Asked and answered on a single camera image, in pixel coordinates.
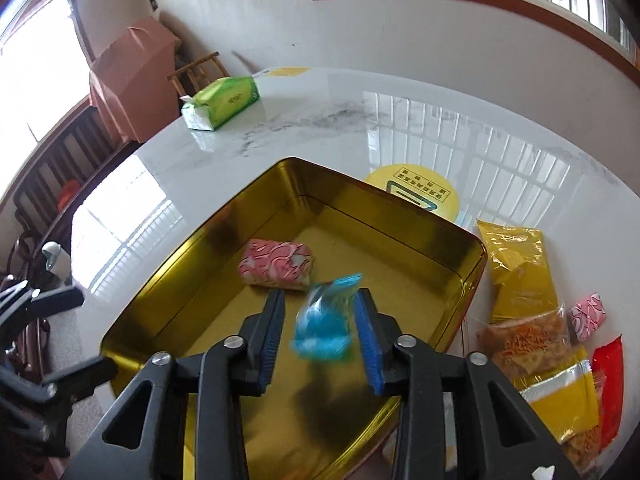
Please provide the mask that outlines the clear yellow fried snack bag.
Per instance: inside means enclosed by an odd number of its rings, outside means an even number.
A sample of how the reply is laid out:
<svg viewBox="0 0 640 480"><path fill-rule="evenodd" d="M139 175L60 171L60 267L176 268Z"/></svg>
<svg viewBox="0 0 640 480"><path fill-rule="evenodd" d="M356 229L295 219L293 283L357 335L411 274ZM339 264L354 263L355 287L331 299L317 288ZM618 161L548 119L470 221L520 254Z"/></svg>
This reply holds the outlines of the clear yellow fried snack bag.
<svg viewBox="0 0 640 480"><path fill-rule="evenodd" d="M572 343L565 310L482 324L477 341L577 471L591 469L600 446L604 377L593 373L587 349Z"/></svg>

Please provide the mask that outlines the small pink patterned snack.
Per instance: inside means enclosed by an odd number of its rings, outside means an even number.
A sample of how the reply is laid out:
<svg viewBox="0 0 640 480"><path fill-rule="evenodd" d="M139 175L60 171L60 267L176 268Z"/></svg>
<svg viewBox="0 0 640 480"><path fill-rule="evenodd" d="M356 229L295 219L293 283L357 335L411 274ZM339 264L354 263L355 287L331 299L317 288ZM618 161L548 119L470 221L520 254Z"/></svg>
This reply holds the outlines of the small pink patterned snack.
<svg viewBox="0 0 640 480"><path fill-rule="evenodd" d="M570 326L576 339L585 342L606 320L606 312L597 292L576 302L568 311Z"/></svg>

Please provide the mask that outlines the blue clear snack bag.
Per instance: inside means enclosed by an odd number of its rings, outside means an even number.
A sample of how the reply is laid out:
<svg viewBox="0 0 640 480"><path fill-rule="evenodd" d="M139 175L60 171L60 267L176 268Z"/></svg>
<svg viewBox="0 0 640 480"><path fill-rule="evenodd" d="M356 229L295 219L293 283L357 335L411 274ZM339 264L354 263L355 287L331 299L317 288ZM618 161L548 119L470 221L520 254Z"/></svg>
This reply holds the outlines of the blue clear snack bag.
<svg viewBox="0 0 640 480"><path fill-rule="evenodd" d="M301 359L341 361L352 346L349 312L360 273L313 284L296 314L291 348Z"/></svg>

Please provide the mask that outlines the large pink patterned snack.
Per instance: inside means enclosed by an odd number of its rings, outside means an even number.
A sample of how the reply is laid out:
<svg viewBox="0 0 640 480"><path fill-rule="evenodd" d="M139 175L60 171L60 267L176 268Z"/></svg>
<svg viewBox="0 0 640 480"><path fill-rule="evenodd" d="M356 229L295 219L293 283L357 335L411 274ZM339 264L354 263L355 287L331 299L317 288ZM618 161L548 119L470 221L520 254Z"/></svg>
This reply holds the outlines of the large pink patterned snack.
<svg viewBox="0 0 640 480"><path fill-rule="evenodd" d="M255 286L305 290L313 273L314 254L303 243L253 238L239 263L240 277Z"/></svg>

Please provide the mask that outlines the red snack packet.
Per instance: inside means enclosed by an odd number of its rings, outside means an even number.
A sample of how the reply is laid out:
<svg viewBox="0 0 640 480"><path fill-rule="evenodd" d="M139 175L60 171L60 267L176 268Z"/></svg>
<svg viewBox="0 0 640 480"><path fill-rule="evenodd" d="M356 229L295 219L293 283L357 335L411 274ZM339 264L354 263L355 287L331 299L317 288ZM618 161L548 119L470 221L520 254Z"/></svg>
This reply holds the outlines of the red snack packet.
<svg viewBox="0 0 640 480"><path fill-rule="evenodd" d="M603 451L617 437L624 402L624 352L622 336L593 352L591 366L594 374L604 377L601 396L600 450Z"/></svg>

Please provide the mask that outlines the dark wooden bench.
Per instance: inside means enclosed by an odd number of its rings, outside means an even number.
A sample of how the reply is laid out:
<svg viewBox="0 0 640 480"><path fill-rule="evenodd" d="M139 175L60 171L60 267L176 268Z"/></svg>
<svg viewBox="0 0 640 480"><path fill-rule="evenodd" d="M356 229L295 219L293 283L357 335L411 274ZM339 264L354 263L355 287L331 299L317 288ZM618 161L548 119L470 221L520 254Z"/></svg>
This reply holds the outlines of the dark wooden bench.
<svg viewBox="0 0 640 480"><path fill-rule="evenodd" d="M69 252L75 211L138 148L136 141L112 140L88 100L77 104L55 125L11 186L20 232L3 272L34 280L42 273L44 244L57 242Z"/></svg>

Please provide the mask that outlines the green tissue pack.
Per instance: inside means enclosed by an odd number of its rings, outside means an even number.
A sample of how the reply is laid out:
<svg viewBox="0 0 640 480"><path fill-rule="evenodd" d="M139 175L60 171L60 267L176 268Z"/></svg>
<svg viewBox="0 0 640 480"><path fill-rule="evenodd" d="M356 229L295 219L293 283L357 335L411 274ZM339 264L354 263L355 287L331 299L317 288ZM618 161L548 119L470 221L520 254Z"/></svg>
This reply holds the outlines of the green tissue pack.
<svg viewBox="0 0 640 480"><path fill-rule="evenodd" d="M259 100L252 76L220 78L194 96L182 96L181 115L191 130L215 131Z"/></svg>

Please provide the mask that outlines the yellow round sticker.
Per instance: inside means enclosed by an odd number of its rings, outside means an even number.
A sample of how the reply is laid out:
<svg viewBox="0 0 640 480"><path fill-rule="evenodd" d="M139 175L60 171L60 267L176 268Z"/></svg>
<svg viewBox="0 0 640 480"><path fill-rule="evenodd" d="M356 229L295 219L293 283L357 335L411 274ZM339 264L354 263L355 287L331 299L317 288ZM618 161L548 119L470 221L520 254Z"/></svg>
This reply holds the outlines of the yellow round sticker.
<svg viewBox="0 0 640 480"><path fill-rule="evenodd" d="M431 169L413 164L386 165L373 170L366 182L440 218L450 222L457 219L460 202L456 190Z"/></svg>

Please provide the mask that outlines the small wooden chair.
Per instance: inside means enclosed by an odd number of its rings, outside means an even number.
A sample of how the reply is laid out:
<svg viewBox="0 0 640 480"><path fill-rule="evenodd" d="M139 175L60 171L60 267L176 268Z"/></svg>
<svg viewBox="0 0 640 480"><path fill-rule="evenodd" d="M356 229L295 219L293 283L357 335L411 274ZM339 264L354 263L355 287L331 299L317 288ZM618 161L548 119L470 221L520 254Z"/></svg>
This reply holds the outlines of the small wooden chair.
<svg viewBox="0 0 640 480"><path fill-rule="evenodd" d="M218 79L227 78L230 74L214 51L195 61L183 64L167 76L178 96L194 96L209 84Z"/></svg>

